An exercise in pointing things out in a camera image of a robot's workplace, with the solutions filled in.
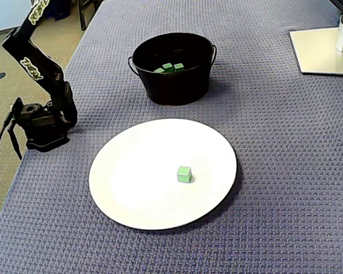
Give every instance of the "green cube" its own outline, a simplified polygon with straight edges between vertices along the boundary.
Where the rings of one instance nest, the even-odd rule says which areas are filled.
[[[177,176],[178,176],[178,182],[190,183],[192,179],[192,169],[190,167],[180,166]]]
[[[173,65],[172,65],[171,63],[162,65],[162,68],[163,68],[163,69],[165,70],[165,72],[167,72],[167,73],[173,73],[173,72],[174,72],[174,68],[173,68]]]
[[[175,64],[175,65],[174,65],[174,71],[175,71],[175,72],[184,71],[184,66],[183,66],[183,64],[182,64],[182,63]]]
[[[157,73],[163,73],[163,72],[165,72],[165,70],[164,70],[164,69],[162,69],[162,68],[158,68],[157,70],[154,70],[154,72],[157,72]]]

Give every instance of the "black robotic arm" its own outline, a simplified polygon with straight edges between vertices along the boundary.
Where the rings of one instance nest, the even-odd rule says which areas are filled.
[[[37,0],[20,27],[12,29],[2,46],[51,97],[45,106],[23,105],[18,98],[11,109],[9,134],[16,148],[13,128],[21,126],[28,138],[28,149],[46,152],[68,142],[67,130],[77,122],[77,110],[70,84],[63,79],[61,67],[31,40],[35,28],[51,0]]]

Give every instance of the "white monitor base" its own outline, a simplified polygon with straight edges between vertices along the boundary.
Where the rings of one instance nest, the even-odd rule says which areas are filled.
[[[302,73],[343,75],[343,53],[336,49],[338,27],[291,31]]]

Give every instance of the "white plate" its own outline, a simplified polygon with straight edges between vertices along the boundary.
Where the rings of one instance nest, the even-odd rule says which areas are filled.
[[[191,183],[177,180],[191,167]],[[230,191],[236,157],[216,130],[191,120],[142,123],[118,134],[95,157],[90,193],[109,218],[147,230],[178,227],[206,215]]]

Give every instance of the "black metal bucket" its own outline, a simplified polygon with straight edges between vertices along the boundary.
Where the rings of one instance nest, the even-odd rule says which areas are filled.
[[[128,64],[141,78],[152,101],[180,106],[194,102],[207,93],[216,54],[217,48],[205,37],[191,33],[168,33],[139,45],[133,56],[129,57]],[[138,73],[131,67],[131,58]],[[182,63],[185,70],[154,72],[166,63]]]

